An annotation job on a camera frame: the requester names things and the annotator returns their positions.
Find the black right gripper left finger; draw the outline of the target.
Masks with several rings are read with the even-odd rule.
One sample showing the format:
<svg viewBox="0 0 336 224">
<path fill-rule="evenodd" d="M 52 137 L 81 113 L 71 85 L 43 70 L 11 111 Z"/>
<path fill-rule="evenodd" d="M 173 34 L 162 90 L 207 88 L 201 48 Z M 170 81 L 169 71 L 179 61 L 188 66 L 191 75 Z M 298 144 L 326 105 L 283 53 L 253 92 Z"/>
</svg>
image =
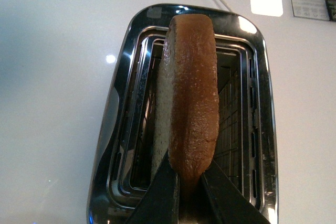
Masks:
<svg viewBox="0 0 336 224">
<path fill-rule="evenodd" d="M 126 223 L 178 223 L 179 205 L 180 178 L 165 153 L 147 192 Z"/>
</svg>

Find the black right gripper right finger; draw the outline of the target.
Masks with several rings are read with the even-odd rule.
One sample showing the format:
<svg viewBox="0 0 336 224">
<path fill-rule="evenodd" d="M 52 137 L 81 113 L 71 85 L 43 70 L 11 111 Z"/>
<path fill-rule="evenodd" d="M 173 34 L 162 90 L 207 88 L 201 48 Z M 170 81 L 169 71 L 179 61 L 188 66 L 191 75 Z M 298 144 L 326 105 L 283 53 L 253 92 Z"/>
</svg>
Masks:
<svg viewBox="0 0 336 224">
<path fill-rule="evenodd" d="M 269 223 L 250 203 L 215 161 L 201 175 L 215 223 Z"/>
</svg>

